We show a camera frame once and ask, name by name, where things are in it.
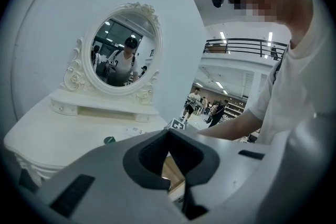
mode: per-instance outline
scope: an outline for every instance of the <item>man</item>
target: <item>man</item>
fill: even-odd
[[[291,41],[278,62],[279,70],[275,64],[257,101],[235,119],[199,133],[236,140],[261,128],[257,143],[270,144],[275,134],[293,129],[316,112],[334,111],[335,65],[329,55],[335,53],[335,30],[323,1],[229,1],[235,8],[253,10],[254,15],[267,22],[285,25],[291,32]]]
[[[195,88],[195,92],[188,95],[188,103],[187,103],[187,106],[185,107],[185,110],[183,111],[183,116],[180,118],[181,121],[184,120],[184,116],[188,112],[188,116],[185,120],[185,122],[187,122],[191,114],[193,114],[195,110],[195,107],[197,105],[196,102],[197,101],[200,102],[201,96],[198,94],[200,92],[199,90],[200,90],[199,88]]]
[[[122,87],[129,81],[133,73],[133,82],[139,78],[138,61],[134,56],[134,51],[138,46],[138,41],[129,37],[124,42],[124,50],[115,50],[107,59],[107,84],[115,87]]]
[[[277,49],[276,49],[275,45],[273,45],[273,47],[271,48],[271,56],[272,56],[273,60],[275,60],[275,61],[278,60],[278,53],[277,53]]]
[[[202,98],[202,112],[201,112],[201,115],[203,114],[203,112],[205,111],[205,109],[208,107],[208,100],[205,98],[205,96],[203,96]]]
[[[212,121],[209,125],[209,128],[212,126],[215,126],[220,119],[222,118],[223,114],[224,114],[224,109],[227,106],[227,104],[229,103],[229,101],[225,100],[224,103],[218,102],[217,103],[217,107],[215,107],[210,115],[210,117],[212,118]]]
[[[147,71],[147,66],[143,66],[143,67],[141,68],[141,70],[142,70],[142,72],[141,72],[141,74],[139,75],[139,78],[141,78],[141,77],[146,73],[146,71]]]

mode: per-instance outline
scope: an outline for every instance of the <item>floor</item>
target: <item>floor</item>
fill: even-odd
[[[204,121],[204,120],[207,120],[208,117],[209,116],[205,115],[205,114],[202,114],[202,115],[199,115],[199,116],[196,116],[196,114],[191,114],[190,118],[186,122],[185,129],[189,132],[197,132],[197,130],[202,130],[202,129],[208,128],[210,123],[205,123],[205,121]]]

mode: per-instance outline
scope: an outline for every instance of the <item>man's arm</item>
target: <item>man's arm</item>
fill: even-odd
[[[133,82],[136,82],[139,79],[138,72],[133,72]]]
[[[200,130],[199,134],[227,140],[236,140],[261,128],[262,121],[246,110],[240,116],[224,121],[207,129]]]

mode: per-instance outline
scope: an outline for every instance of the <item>person in black clothing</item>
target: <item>person in black clothing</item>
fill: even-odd
[[[147,71],[147,66],[143,66],[142,68],[142,73],[139,75],[139,78],[141,78]]]
[[[273,47],[271,48],[271,56],[272,56],[273,60],[276,60],[276,61],[279,58],[275,45],[273,45]]]
[[[224,108],[226,107],[226,105],[228,104],[229,101],[225,100],[224,103],[218,102],[218,106],[213,110],[212,112],[212,121],[211,124],[209,125],[209,128],[216,125],[219,120],[222,118],[223,114],[224,114]]]

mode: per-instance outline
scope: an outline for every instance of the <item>balcony railing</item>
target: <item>balcony railing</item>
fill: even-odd
[[[253,38],[227,38],[209,39],[206,41],[203,53],[230,54],[241,52],[259,55],[260,57],[272,57],[274,60],[281,59],[287,44]]]

